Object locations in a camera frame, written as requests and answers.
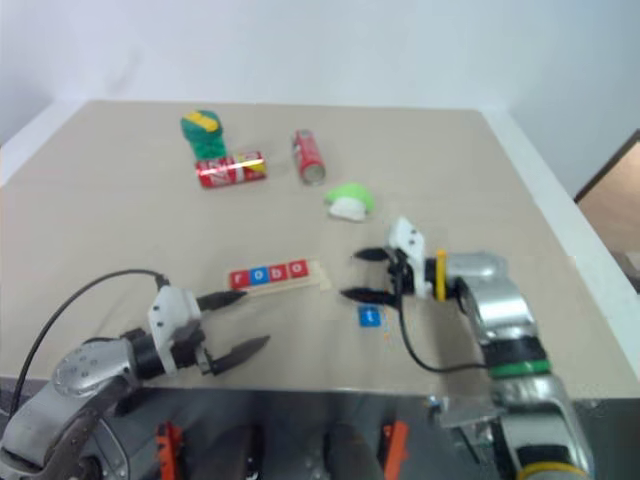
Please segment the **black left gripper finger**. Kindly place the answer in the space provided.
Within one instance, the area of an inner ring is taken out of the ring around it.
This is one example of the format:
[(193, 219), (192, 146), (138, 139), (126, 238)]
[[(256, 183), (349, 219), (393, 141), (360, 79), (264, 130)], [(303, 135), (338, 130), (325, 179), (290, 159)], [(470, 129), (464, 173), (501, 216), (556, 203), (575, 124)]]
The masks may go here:
[(201, 311), (215, 311), (241, 300), (247, 295), (246, 291), (227, 290), (213, 292), (196, 298), (196, 303)]
[(226, 355), (217, 359), (208, 356), (211, 374), (221, 375), (243, 364), (264, 348), (269, 340), (269, 335), (256, 337), (234, 346)]

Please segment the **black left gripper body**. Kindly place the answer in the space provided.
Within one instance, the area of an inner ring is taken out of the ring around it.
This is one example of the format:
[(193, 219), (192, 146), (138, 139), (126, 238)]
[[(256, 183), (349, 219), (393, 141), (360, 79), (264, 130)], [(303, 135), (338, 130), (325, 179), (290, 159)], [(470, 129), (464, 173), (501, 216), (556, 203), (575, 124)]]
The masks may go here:
[(198, 321), (190, 321), (172, 335), (171, 356), (177, 369), (196, 366), (203, 375), (220, 375), (219, 365), (204, 347), (206, 336)]

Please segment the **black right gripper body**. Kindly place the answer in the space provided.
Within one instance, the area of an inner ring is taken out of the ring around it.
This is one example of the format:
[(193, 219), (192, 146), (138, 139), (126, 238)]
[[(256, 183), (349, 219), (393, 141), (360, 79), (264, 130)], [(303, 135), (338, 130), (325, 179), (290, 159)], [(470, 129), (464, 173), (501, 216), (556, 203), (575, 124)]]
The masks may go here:
[(403, 298), (405, 295), (415, 294), (414, 270), (409, 265), (408, 256), (400, 249), (383, 247), (389, 261), (388, 274), (390, 289), (383, 292), (384, 305), (394, 308), (398, 313), (403, 312)]

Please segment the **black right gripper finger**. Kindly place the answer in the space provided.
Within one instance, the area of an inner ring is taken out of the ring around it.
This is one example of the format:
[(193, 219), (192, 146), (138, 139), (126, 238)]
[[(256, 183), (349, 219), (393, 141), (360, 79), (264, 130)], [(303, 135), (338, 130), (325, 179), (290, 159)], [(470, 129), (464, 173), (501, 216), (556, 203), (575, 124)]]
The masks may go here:
[(341, 290), (340, 294), (349, 300), (363, 304), (396, 305), (396, 296), (393, 293), (389, 293), (384, 290), (371, 289), (367, 287), (353, 287)]
[(353, 257), (367, 262), (394, 262), (395, 255), (385, 247), (367, 247), (356, 251)]

